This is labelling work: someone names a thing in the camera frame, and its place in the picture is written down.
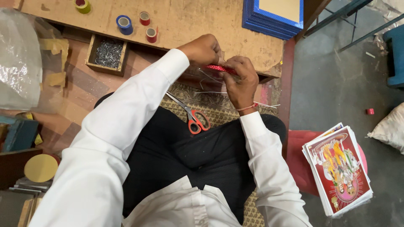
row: scissors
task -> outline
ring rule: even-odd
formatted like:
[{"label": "scissors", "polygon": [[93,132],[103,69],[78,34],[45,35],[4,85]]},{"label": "scissors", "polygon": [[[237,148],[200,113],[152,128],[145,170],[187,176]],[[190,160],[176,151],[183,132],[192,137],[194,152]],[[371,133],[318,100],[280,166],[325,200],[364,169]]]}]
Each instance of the scissors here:
[{"label": "scissors", "polygon": [[[166,94],[172,98],[176,103],[178,103],[178,105],[180,105],[182,108],[184,108],[184,110],[187,112],[188,114],[188,128],[189,131],[196,135],[198,133],[201,132],[201,130],[206,131],[208,129],[210,129],[210,121],[209,119],[206,117],[206,115],[204,115],[202,112],[197,111],[197,110],[191,110],[190,107],[188,107],[187,105],[185,105],[184,103],[182,103],[181,101],[179,101],[176,97],[174,97],[170,92],[166,92]],[[201,123],[201,121],[198,119],[198,117],[196,116],[196,114],[200,114],[205,120],[206,122],[208,122],[208,127],[205,128],[205,126]]]}]

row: white wire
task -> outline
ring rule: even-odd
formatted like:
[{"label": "white wire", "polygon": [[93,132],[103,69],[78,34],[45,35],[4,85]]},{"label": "white wire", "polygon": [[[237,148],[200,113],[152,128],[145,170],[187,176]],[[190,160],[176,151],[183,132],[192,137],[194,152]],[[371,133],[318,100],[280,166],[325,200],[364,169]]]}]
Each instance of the white wire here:
[{"label": "white wire", "polygon": [[[217,92],[217,91],[195,92],[195,94],[200,94],[200,93],[219,93],[219,94],[227,94],[227,92]],[[264,106],[264,107],[272,107],[272,108],[275,108],[275,109],[277,109],[275,106],[279,106],[279,105],[280,105],[280,104],[278,104],[278,105],[265,105],[265,104],[262,104],[262,103],[259,103],[259,102],[255,102],[255,101],[254,101],[254,103],[256,103],[256,104],[258,104],[258,105],[261,105],[261,106]]]},{"label": "white wire", "polygon": [[220,94],[227,94],[227,92],[217,92],[217,91],[201,91],[201,92],[195,92],[195,94],[200,94],[200,93],[220,93]]},{"label": "white wire", "polygon": [[201,81],[199,81],[199,85],[201,86],[202,90],[204,90],[204,89],[203,89],[203,87],[202,87],[201,82],[202,82],[203,80],[205,80],[205,79],[206,79],[206,78],[203,78]]},{"label": "white wire", "polygon": [[214,80],[214,81],[216,81],[216,82],[218,82],[218,83],[225,84],[225,83],[220,82],[220,81],[218,81],[218,80],[214,79],[213,77],[209,76],[209,75],[208,75],[208,74],[206,74],[204,71],[202,71],[202,70],[200,70],[200,69],[198,69],[198,70],[199,70],[200,72],[202,72],[203,74],[205,74],[205,76],[209,77],[210,79],[212,79],[212,80]]},{"label": "white wire", "polygon": [[259,103],[259,102],[254,102],[254,103],[257,103],[258,105],[265,106],[265,107],[272,107],[272,108],[275,108],[275,109],[277,109],[275,106],[280,105],[280,104],[278,104],[278,105],[265,105],[265,104],[262,104],[262,103]]}]

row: carpet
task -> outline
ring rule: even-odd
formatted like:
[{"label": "carpet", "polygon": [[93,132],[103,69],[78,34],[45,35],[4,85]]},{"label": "carpet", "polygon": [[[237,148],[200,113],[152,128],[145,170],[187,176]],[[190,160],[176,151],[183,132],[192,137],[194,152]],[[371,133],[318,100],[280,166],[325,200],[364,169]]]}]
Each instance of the carpet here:
[{"label": "carpet", "polygon": [[[219,93],[198,93],[201,90],[186,86],[179,83],[174,83],[170,88],[171,92],[176,98],[185,103],[191,109],[202,111],[210,120],[211,127],[217,127],[224,123],[236,120],[239,118],[238,112],[230,102],[229,97]],[[187,122],[186,111],[179,106],[174,100],[167,95],[164,96],[160,106],[166,108],[177,115],[184,122]],[[257,107],[260,114],[271,114],[278,116],[277,109],[270,107]],[[246,227],[264,227],[263,216],[255,207],[257,194],[255,191],[248,197],[244,204],[244,222],[243,226]]]}]

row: white shirt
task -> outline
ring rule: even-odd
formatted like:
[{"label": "white shirt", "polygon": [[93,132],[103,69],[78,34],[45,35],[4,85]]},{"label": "white shirt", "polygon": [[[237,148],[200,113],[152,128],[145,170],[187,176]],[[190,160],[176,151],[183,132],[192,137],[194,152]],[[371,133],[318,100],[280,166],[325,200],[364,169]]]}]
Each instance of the white shirt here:
[{"label": "white shirt", "polygon": [[[122,221],[122,184],[130,171],[125,160],[169,86],[188,66],[186,55],[172,49],[84,118],[30,227],[240,226],[220,189],[192,188],[187,176],[146,197]],[[258,112],[240,120],[257,185],[255,204],[266,226],[311,226],[279,136]]]}]

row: wooden table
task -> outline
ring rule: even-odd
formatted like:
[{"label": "wooden table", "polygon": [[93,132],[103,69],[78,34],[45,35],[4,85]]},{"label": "wooden table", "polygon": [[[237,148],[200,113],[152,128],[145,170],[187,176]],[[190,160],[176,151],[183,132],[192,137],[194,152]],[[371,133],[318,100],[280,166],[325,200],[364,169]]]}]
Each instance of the wooden table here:
[{"label": "wooden table", "polygon": [[[67,26],[156,48],[176,48],[202,34],[212,33],[224,51],[225,60],[235,55],[247,56],[262,76],[280,77],[284,43],[241,27],[242,0],[89,0],[88,14],[79,13],[73,1],[15,0],[14,8]],[[148,26],[139,22],[142,11],[150,14]],[[119,32],[116,25],[119,15],[131,18],[134,28],[131,35]],[[153,44],[146,40],[148,27],[158,27],[158,39]]]}]

